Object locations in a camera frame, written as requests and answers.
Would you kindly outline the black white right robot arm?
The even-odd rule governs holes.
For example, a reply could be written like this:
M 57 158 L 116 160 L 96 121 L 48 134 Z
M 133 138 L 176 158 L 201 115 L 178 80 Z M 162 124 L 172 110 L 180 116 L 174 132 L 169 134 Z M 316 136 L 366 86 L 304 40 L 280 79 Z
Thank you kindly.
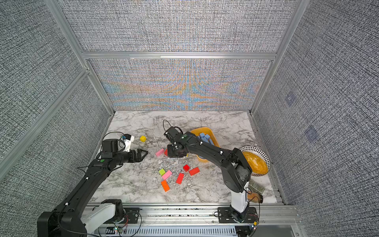
M 230 217 L 237 223 L 245 222 L 249 209 L 247 188 L 252 169 L 242 151 L 238 148 L 233 150 L 219 148 L 204 142 L 191 132 L 183 133 L 180 128 L 174 126 L 167 129 L 164 136 L 170 142 L 168 145 L 170 157 L 195 154 L 221 170 L 223 182 L 232 194 Z

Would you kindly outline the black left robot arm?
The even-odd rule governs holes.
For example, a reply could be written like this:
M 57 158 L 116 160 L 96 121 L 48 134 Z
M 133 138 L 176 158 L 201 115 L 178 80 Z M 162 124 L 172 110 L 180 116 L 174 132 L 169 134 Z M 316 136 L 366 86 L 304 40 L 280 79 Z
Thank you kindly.
M 76 187 L 52 211 L 40 215 L 38 236 L 93 237 L 103 223 L 122 219 L 125 212 L 120 199 L 106 200 L 90 214 L 83 212 L 97 188 L 113 171 L 126 163 L 142 162 L 148 153 L 142 149 L 128 150 L 121 139 L 103 140 L 100 152 Z

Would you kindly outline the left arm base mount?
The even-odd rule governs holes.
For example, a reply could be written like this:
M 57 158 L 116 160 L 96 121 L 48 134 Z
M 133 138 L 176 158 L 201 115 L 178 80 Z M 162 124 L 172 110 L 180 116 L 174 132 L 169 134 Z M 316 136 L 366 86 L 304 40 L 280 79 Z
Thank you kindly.
M 127 207 L 123 213 L 116 213 L 115 217 L 107 220 L 104 224 L 137 224 L 141 221 L 140 208 Z

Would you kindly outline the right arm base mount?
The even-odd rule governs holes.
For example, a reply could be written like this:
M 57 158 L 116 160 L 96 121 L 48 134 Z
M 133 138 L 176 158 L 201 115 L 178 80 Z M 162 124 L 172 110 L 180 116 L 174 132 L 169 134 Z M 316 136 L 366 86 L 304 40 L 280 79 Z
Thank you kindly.
M 255 207 L 246 207 L 246 209 L 240 213 L 230 207 L 218 207 L 217 216 L 219 222 L 222 224 L 234 224 L 234 223 L 258 223 L 258 213 Z

